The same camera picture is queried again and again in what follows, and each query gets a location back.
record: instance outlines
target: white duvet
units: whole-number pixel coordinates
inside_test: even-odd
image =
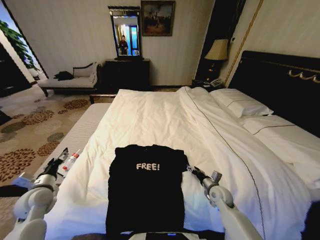
[[[263,238],[301,238],[311,204],[302,180],[204,89],[182,87],[177,92],[119,91],[45,216],[46,239],[105,233],[109,166],[115,148],[130,144],[184,150],[189,163],[207,175],[222,173],[220,184]],[[123,189],[130,187],[128,179]],[[184,172],[181,187],[184,227],[223,232],[220,213],[205,198],[199,181]],[[130,201],[135,196],[127,197]]]

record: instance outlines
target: patterned carpet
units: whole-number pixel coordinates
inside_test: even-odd
[[[175,92],[176,88],[157,89]],[[13,119],[0,126],[0,186],[10,185],[22,172],[34,174],[90,106],[88,95],[54,94],[45,97],[38,85],[0,98],[0,109]],[[97,98],[111,103],[113,98]],[[18,197],[0,197],[0,239],[13,228]],[[75,239],[101,239],[87,235]]]

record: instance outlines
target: painting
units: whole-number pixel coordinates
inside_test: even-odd
[[[172,36],[175,1],[141,1],[142,35]]]

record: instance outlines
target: green leaves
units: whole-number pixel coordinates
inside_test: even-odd
[[[32,56],[28,54],[27,45],[21,41],[20,38],[23,39],[23,36],[16,32],[15,30],[8,27],[8,24],[4,21],[0,20],[0,29],[18,54],[18,56],[21,58],[21,60],[24,62],[25,66],[28,69],[34,68],[38,70],[34,64],[34,60]]]

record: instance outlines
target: telephone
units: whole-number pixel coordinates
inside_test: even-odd
[[[222,83],[222,80],[220,78],[216,78],[214,79],[213,81],[210,82],[210,85],[217,88],[219,86],[221,86],[223,83]]]

